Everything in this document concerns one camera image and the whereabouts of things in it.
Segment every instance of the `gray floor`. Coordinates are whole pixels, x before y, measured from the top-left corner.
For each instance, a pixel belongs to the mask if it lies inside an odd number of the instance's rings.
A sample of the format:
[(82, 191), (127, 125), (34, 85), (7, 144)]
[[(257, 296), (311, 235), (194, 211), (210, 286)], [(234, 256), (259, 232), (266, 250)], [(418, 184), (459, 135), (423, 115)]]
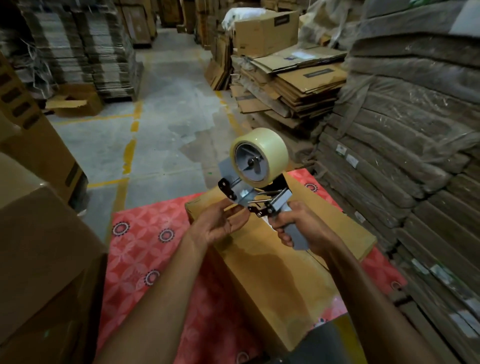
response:
[(93, 118), (50, 117), (88, 177), (84, 221), (103, 241), (113, 211), (203, 192), (219, 180), (217, 163), (236, 134), (229, 93), (204, 79), (210, 56), (192, 35), (159, 29), (152, 49), (137, 51), (139, 101), (107, 104)]

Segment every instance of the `red patterned tablecloth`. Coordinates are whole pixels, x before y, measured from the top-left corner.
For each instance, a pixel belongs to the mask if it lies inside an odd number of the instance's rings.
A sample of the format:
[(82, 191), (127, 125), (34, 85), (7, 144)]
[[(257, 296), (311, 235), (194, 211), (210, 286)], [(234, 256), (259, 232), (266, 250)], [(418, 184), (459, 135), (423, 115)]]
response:
[[(289, 173), (340, 209), (307, 170)], [(165, 269), (189, 227), (184, 204), (198, 195), (158, 202), (114, 215), (98, 349)], [(392, 290), (392, 282), (406, 284), (405, 279), (377, 248), (372, 249), (362, 266), (383, 293), (388, 294)], [(203, 264), (193, 288), (175, 364), (235, 364), (259, 355), (262, 352), (260, 341), (235, 307), (236, 304), (223, 290), (213, 268)], [(319, 318), (318, 324), (346, 311), (338, 296)]]

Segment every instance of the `gray handle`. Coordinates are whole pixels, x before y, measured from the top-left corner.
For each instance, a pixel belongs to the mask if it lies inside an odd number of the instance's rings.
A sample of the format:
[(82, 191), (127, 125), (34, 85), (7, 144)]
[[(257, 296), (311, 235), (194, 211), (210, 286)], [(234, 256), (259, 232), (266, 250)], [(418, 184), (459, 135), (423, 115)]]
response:
[[(288, 204), (284, 204), (280, 211), (291, 211), (292, 209)], [(283, 227), (283, 230), (292, 237), (293, 250), (308, 250), (308, 241), (298, 230), (295, 224), (288, 224)]]

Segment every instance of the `person's left arm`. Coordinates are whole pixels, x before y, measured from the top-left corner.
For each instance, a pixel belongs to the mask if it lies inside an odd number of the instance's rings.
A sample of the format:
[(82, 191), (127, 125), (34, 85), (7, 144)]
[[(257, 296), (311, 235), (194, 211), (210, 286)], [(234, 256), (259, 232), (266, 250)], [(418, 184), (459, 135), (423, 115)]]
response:
[(230, 205), (224, 199), (209, 206), (185, 232), (165, 271), (107, 340), (95, 364), (174, 361), (190, 294), (208, 246), (240, 229), (250, 216), (242, 206), (225, 211)]

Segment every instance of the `forearm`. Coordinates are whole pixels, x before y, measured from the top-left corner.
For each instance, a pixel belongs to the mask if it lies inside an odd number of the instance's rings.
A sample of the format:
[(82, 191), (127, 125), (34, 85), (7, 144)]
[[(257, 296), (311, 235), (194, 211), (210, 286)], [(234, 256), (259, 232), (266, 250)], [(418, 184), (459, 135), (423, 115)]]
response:
[(96, 364), (173, 362), (204, 254), (188, 239), (180, 243), (165, 271), (106, 342)]
[(369, 363), (437, 363), (426, 341), (377, 289), (348, 248), (325, 256)]

